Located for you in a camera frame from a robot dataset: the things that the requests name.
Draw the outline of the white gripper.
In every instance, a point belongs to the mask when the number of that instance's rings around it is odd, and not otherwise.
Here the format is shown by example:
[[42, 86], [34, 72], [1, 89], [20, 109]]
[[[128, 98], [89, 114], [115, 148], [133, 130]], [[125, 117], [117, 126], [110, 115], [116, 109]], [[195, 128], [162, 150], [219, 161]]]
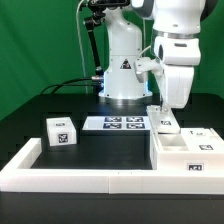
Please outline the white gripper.
[[189, 98], [193, 78], [193, 67], [165, 65], [159, 80], [159, 90], [162, 96], [159, 110], [168, 114], [169, 107], [184, 108]]

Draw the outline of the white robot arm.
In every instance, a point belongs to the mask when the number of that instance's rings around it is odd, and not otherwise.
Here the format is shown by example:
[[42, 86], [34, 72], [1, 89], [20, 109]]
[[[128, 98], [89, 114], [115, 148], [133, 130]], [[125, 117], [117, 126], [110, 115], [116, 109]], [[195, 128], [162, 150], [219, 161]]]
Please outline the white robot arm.
[[151, 95], [148, 74], [153, 73], [162, 106], [183, 108], [189, 98], [194, 67], [200, 63], [200, 23], [218, 0], [130, 0], [131, 9], [153, 22], [150, 59], [143, 55], [142, 32], [109, 6], [105, 22], [109, 38], [109, 67], [104, 72], [104, 101], [139, 101]]

